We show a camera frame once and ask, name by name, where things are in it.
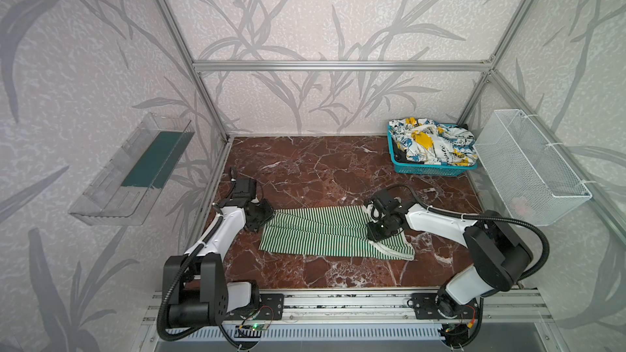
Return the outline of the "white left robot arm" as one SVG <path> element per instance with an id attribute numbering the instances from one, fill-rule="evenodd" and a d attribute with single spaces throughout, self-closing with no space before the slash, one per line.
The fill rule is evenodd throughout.
<path id="1" fill-rule="evenodd" d="M 181 338 L 171 329 L 195 332 L 218 326 L 232 315 L 242 318 L 261 309 L 254 281 L 226 282 L 223 259 L 243 229 L 256 232 L 274 215 L 268 200 L 225 200 L 215 207 L 209 230 L 184 254 L 167 259 L 156 325 L 163 339 Z"/>

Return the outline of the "green white striped shirt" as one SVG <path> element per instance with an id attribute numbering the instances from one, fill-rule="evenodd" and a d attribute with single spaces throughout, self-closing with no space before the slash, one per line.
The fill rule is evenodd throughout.
<path id="1" fill-rule="evenodd" d="M 414 259 L 414 247 L 402 233 L 370 241 L 371 221 L 366 208 L 358 205 L 277 210 L 263 228 L 259 249 L 271 254 Z"/>

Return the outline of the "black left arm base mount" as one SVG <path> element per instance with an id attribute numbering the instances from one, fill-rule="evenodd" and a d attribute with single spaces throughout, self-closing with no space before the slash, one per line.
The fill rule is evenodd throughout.
<path id="1" fill-rule="evenodd" d="M 282 293 L 261 293 L 259 298 L 244 307 L 230 311 L 226 320 L 243 321 L 252 318 L 261 321 L 281 320 L 285 309 L 285 295 Z"/>

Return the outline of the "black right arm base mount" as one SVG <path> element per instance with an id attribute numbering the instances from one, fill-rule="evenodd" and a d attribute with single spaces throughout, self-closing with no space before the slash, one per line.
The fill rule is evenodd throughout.
<path id="1" fill-rule="evenodd" d="M 461 305 L 451 298 L 440 296 L 438 293 L 413 293 L 407 306 L 413 310 L 417 319 L 474 322 L 479 303 L 473 299 L 469 303 Z"/>

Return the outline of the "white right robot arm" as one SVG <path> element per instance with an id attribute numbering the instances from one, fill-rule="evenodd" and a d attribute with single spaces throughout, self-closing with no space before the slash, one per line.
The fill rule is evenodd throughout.
<path id="1" fill-rule="evenodd" d="M 514 229 L 531 225 L 516 219 L 454 213 L 397 200 L 386 204 L 370 200 L 364 208 L 371 217 L 370 241 L 385 241 L 409 229 L 454 241 L 469 251 L 471 265 L 442 285 L 434 298 L 444 318 L 456 318 L 463 306 L 485 293 L 511 290 L 533 261 L 531 249 Z"/>

